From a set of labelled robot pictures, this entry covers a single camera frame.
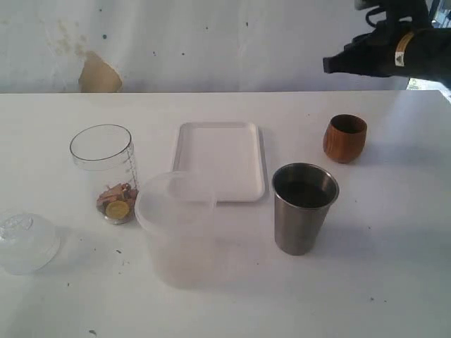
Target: white table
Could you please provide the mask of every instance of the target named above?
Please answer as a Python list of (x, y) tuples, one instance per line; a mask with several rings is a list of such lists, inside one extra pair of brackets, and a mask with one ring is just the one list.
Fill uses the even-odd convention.
[[(350, 165), (322, 151), (339, 113), (369, 125)], [(180, 124), (207, 120), (256, 123), (269, 177), (310, 162), (341, 192), (304, 257), (273, 243), (272, 192), (218, 206), (222, 282), (174, 289), (136, 223), (98, 218), (68, 145), (90, 125), (124, 125), (144, 182), (170, 170)], [(64, 234), (38, 273), (0, 272), (0, 337), (451, 337), (451, 106), (439, 92), (1, 95), (0, 150), (0, 206)]]

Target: white plastic tray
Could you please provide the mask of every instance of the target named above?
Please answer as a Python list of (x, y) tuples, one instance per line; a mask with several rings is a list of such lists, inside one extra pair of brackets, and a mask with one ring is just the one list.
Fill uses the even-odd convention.
[(220, 202), (257, 201), (265, 192), (259, 129), (253, 123), (185, 123), (173, 170), (203, 175)]

